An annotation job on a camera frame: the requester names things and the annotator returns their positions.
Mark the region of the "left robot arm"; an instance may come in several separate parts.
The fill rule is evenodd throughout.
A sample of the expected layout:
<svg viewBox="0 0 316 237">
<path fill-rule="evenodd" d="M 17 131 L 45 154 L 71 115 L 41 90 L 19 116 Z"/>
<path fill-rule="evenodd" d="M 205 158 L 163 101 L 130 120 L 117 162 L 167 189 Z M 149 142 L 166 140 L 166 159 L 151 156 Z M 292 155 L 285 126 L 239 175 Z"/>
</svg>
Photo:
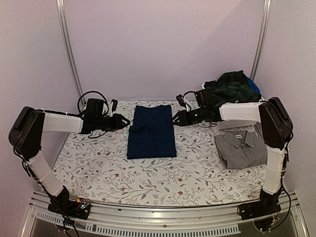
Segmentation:
<svg viewBox="0 0 316 237">
<path fill-rule="evenodd" d="M 70 214 L 73 203 L 60 195 L 62 183 L 53 174 L 42 153 L 42 137 L 46 132 L 90 134 L 95 130 L 112 132 L 130 125 L 130 120 L 121 114 L 104 115 L 84 110 L 79 114 L 69 114 L 25 106 L 9 132 L 9 142 L 13 150 L 31 169 L 37 182 L 53 197 L 54 206 L 62 214 Z"/>
</svg>

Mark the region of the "grey button shirt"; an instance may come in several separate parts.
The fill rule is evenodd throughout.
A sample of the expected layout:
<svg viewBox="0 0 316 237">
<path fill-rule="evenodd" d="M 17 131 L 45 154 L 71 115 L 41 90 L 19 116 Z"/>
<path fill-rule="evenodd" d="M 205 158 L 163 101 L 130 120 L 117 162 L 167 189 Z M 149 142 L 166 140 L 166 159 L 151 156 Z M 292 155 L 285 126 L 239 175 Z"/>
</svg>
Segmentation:
<svg viewBox="0 0 316 237">
<path fill-rule="evenodd" d="M 218 156 L 226 169 L 245 169 L 267 163 L 267 148 L 249 131 L 227 131 L 214 136 Z"/>
</svg>

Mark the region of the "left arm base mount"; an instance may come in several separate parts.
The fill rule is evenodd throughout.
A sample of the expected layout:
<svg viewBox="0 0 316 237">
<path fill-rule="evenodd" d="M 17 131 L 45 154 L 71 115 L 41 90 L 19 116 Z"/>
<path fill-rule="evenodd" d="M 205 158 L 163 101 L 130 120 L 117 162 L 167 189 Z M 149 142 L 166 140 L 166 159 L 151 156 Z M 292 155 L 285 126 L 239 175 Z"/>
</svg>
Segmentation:
<svg viewBox="0 0 316 237">
<path fill-rule="evenodd" d="M 91 209 L 90 201 L 84 198 L 72 200 L 65 186 L 57 196 L 50 193 L 47 193 L 47 195 L 50 198 L 49 211 L 82 220 L 88 219 Z"/>
</svg>

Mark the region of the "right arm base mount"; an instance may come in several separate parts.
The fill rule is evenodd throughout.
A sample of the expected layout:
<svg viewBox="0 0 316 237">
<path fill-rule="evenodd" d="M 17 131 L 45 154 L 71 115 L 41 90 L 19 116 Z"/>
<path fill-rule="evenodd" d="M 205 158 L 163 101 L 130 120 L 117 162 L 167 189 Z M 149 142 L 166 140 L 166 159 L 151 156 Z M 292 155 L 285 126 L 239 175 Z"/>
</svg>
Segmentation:
<svg viewBox="0 0 316 237">
<path fill-rule="evenodd" d="M 237 207 L 237 214 L 242 220 L 248 220 L 277 213 L 281 211 L 278 197 L 279 193 L 270 195 L 261 190 L 259 200 L 240 204 Z"/>
</svg>

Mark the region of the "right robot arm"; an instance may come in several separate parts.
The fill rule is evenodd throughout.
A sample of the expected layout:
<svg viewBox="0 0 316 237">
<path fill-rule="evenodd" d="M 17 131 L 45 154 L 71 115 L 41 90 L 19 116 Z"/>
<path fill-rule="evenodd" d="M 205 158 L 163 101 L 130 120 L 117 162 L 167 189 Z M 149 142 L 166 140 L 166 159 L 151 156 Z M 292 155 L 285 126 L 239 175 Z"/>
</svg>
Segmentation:
<svg viewBox="0 0 316 237">
<path fill-rule="evenodd" d="M 177 126 L 223 121 L 251 121 L 261 125 L 267 148 L 267 170 L 262 192 L 275 196 L 282 188 L 288 162 L 288 145 L 293 139 L 293 123 L 278 97 L 248 103 L 225 103 L 206 108 L 178 111 L 172 117 Z"/>
</svg>

